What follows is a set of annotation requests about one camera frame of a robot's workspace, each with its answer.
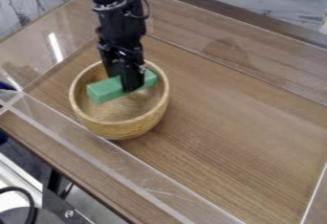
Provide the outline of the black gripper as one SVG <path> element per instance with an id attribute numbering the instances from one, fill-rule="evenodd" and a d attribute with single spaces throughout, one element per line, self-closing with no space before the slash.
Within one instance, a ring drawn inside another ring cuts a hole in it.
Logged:
<path id="1" fill-rule="evenodd" d="M 93 4 L 93 12 L 100 20 L 97 47 L 106 75 L 110 78 L 121 75 L 122 90 L 130 93 L 144 85 L 146 70 L 140 43 L 148 18 L 142 3 Z"/>

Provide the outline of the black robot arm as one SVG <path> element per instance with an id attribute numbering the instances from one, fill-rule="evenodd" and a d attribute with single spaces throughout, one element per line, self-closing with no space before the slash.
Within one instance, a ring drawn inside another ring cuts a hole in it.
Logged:
<path id="1" fill-rule="evenodd" d="M 124 92 L 144 85 L 141 37 L 146 33 L 142 0 L 92 0 L 100 25 L 97 48 L 106 75 L 118 77 Z"/>

